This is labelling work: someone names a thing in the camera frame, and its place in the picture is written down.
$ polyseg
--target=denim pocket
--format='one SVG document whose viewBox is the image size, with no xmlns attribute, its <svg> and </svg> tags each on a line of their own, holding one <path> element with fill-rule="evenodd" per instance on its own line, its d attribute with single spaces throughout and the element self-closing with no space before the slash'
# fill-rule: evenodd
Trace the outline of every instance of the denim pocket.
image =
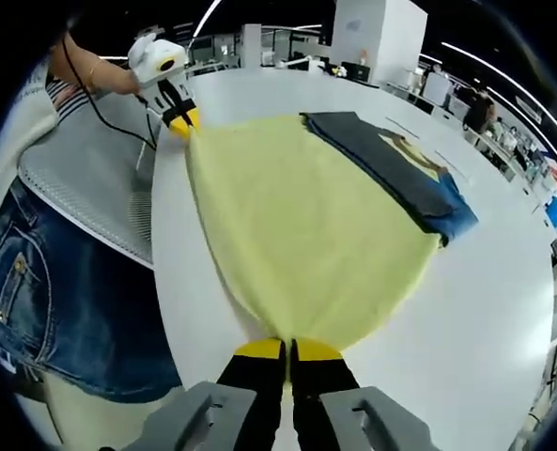
<svg viewBox="0 0 557 451">
<path fill-rule="evenodd" d="M 48 271 L 38 241 L 10 225 L 0 241 L 0 344 L 34 362 L 51 316 Z"/>
</svg>

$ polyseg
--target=bracelet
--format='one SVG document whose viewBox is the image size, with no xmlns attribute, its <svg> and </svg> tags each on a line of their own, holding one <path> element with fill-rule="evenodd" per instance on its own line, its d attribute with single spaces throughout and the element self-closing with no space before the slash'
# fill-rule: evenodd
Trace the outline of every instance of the bracelet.
<svg viewBox="0 0 557 451">
<path fill-rule="evenodd" d="M 86 79 L 86 86 L 90 87 L 90 88 L 95 88 L 96 86 L 94 86 L 94 83 L 92 83 L 92 78 L 94 75 L 94 70 L 99 66 L 100 63 L 102 63 L 102 59 L 99 59 L 99 61 L 97 61 L 97 63 L 92 67 L 92 69 L 90 70 L 90 72 L 88 73 L 88 77 Z"/>
</svg>

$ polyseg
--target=yellow cloth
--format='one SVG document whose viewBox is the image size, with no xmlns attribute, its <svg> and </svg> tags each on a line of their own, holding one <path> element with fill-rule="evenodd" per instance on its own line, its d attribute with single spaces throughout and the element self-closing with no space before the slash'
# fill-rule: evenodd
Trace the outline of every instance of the yellow cloth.
<svg viewBox="0 0 557 451">
<path fill-rule="evenodd" d="M 439 246 L 299 117 L 201 127 L 189 155 L 228 288 L 285 341 L 342 350 L 360 340 L 414 289 Z"/>
</svg>

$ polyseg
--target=denim shorts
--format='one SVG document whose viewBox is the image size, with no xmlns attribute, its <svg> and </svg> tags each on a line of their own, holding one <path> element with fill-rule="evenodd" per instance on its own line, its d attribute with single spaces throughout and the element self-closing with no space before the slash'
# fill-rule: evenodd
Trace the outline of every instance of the denim shorts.
<svg viewBox="0 0 557 451">
<path fill-rule="evenodd" d="M 149 402 L 180 385 L 153 272 L 19 179 L 0 209 L 0 347 L 114 402 Z"/>
</svg>

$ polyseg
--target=white table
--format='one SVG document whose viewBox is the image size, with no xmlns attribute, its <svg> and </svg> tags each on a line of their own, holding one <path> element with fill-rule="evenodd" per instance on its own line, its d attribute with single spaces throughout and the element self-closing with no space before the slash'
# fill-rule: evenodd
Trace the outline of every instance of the white table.
<svg viewBox="0 0 557 451">
<path fill-rule="evenodd" d="M 344 355 L 361 386 L 377 386 L 424 419 L 441 450 L 506 450 L 541 380 L 553 307 L 550 239 L 524 194 L 461 135 L 381 89 L 274 69 L 227 70 L 191 84 L 204 125 L 353 110 L 450 167 L 480 223 L 439 251 L 389 322 Z M 186 388 L 214 381 L 232 352 L 259 331 L 224 292 L 184 151 L 168 133 L 155 164 L 152 239 L 163 323 L 180 376 Z M 298 449 L 287 403 L 274 449 Z"/>
</svg>

